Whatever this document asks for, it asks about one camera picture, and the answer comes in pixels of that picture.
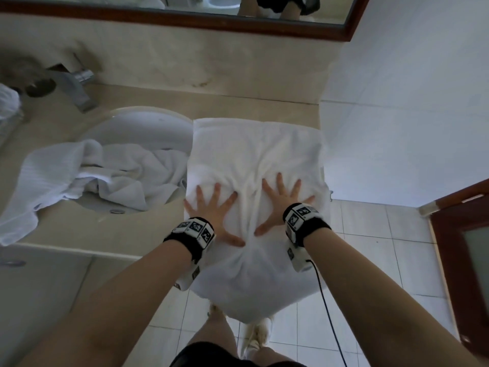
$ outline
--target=mirror frame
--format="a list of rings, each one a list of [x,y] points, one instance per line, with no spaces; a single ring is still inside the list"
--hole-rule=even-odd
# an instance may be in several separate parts
[[[0,12],[348,42],[353,37],[368,2],[369,0],[354,0],[344,24],[292,22],[190,11],[138,10],[119,6],[77,5],[38,0],[0,0]]]

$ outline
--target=marble backsplash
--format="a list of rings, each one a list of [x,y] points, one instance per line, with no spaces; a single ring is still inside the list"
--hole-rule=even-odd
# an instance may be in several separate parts
[[[78,66],[107,85],[318,104],[342,43],[0,14],[0,64],[22,55]]]

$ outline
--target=white cloth in sink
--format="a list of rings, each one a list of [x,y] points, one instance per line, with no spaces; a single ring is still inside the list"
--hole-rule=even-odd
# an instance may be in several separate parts
[[[0,216],[0,244],[17,242],[38,223],[36,211],[83,192],[137,210],[165,203],[185,178],[188,156],[148,151],[138,144],[102,146],[89,139],[37,149],[21,167],[17,186]]]
[[[302,179],[300,198],[314,194],[315,207],[329,221],[323,156],[321,132],[316,129],[229,118],[194,121],[187,199],[195,206],[196,187],[201,185],[208,201],[216,182],[222,184],[221,203],[238,191],[224,227],[241,236],[246,246],[213,243],[200,261],[201,272],[191,290],[244,323],[268,317],[319,290],[314,271],[297,273],[292,267],[285,227],[262,237],[255,237],[254,230],[271,213],[262,178],[276,189],[278,172],[289,190]]]

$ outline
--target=chrome faucet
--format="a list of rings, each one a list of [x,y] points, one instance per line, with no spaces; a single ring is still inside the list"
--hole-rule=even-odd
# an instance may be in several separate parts
[[[85,84],[88,84],[95,79],[95,74],[91,70],[83,67],[82,62],[78,59],[76,54],[74,55],[76,60],[82,66],[82,69],[79,71],[71,73],[64,65],[59,63],[47,68],[47,72],[56,85],[71,98],[78,110],[82,113],[86,113],[98,106],[98,103],[90,98],[83,88]]]

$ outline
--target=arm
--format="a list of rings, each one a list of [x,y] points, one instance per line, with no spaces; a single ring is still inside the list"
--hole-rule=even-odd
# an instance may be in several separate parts
[[[298,180],[289,195],[280,174],[278,193],[263,181],[273,212],[256,235],[284,224],[282,215],[297,202],[300,186]],[[406,291],[333,231],[314,231],[304,247],[372,366],[480,366]]]
[[[216,237],[235,246],[241,238],[223,228],[223,219],[236,201],[233,193],[218,206],[216,184],[209,205],[197,187],[197,209],[184,201],[190,216],[211,222]],[[192,255],[176,240],[163,242],[96,290],[68,314],[19,364],[19,367],[121,366],[148,326],[175,281],[191,264]]]

